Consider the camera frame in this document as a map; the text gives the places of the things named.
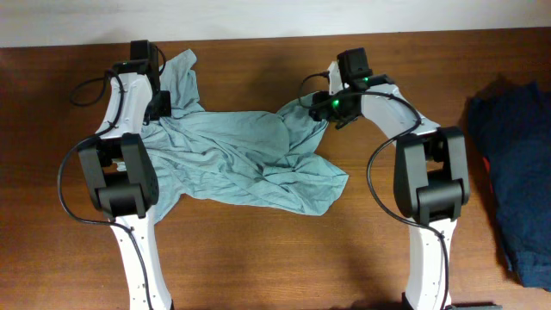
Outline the light teal t-shirt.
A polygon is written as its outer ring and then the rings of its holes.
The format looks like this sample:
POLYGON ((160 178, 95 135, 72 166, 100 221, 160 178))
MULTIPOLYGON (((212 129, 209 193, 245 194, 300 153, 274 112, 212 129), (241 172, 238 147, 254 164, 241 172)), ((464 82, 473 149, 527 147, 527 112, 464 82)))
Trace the light teal t-shirt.
POLYGON ((161 77, 171 115, 144 126, 140 136, 158 177, 155 220, 182 195, 234 205, 320 216, 343 193, 346 172, 316 154, 327 121, 302 107, 311 96, 266 111, 207 112, 200 104, 186 50, 169 60, 161 77))

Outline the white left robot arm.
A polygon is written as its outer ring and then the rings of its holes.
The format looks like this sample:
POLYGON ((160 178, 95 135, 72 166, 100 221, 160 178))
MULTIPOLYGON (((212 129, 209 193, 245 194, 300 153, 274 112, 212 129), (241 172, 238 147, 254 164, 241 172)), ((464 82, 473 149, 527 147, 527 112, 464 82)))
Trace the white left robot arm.
POLYGON ((106 114, 78 156, 94 207, 113 231, 121 253, 132 309, 172 309, 155 238, 160 189, 140 133, 161 97, 159 68, 128 60, 107 72, 106 114))

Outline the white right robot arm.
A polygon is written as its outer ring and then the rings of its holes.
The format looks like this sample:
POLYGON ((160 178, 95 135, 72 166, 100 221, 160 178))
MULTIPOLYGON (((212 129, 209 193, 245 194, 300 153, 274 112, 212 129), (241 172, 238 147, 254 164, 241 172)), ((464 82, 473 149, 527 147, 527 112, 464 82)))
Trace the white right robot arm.
POLYGON ((402 303, 408 309, 450 309, 451 240, 468 202, 467 155, 458 127, 442 127, 419 112, 386 74, 375 75, 364 60, 341 58, 321 77, 328 88, 309 108, 316 121, 342 128, 362 117, 387 137, 371 155, 371 169, 394 146, 393 196, 399 211, 383 211, 409 228, 410 270, 402 303))

